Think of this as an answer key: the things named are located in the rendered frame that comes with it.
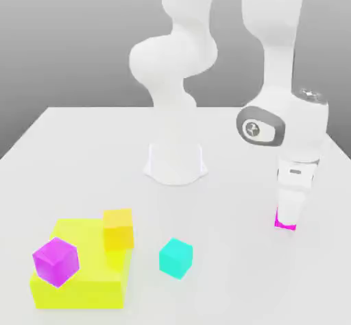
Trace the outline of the small magenta cube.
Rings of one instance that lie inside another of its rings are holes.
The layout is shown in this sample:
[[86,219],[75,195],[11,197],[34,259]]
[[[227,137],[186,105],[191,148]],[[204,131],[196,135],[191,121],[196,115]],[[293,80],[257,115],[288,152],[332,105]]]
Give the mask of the small magenta cube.
[[274,226],[277,228],[285,229],[285,230],[290,230],[290,231],[295,231],[296,230],[296,225],[284,225],[279,221],[278,218],[278,208],[276,208],[276,216],[275,216],[275,222]]

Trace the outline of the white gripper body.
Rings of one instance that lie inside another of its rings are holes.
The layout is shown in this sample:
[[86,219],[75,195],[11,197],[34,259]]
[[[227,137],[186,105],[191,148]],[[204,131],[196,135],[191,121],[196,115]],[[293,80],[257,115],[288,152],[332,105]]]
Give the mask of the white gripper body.
[[283,225],[296,225],[306,204],[308,189],[302,186],[277,187],[278,221]]

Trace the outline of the large yellow box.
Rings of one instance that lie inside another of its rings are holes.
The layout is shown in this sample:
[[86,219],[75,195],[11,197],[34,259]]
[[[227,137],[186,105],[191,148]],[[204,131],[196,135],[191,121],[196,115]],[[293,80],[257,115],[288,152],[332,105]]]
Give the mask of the large yellow box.
[[80,269],[61,287],[31,275],[29,285],[38,309],[122,309],[131,250],[107,252],[101,219],[59,219],[51,237],[75,247]]

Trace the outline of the small cyan cube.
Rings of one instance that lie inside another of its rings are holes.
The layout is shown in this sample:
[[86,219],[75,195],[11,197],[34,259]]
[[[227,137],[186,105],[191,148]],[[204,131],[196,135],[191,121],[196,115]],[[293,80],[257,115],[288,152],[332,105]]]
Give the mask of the small cyan cube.
[[193,246],[172,238],[159,251],[159,270],[181,280],[193,264]]

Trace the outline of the small purple cube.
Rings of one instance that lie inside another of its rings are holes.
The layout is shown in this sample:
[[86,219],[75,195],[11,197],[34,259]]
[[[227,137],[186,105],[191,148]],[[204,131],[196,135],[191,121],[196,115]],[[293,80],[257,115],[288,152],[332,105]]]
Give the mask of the small purple cube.
[[37,275],[56,288],[80,269],[77,248],[58,237],[36,250],[32,257]]

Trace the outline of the small orange cube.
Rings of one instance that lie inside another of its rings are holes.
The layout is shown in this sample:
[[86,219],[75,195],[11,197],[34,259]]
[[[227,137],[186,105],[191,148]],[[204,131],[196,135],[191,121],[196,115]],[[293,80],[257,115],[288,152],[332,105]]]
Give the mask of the small orange cube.
[[105,210],[102,221],[105,250],[130,250],[134,248],[131,208]]

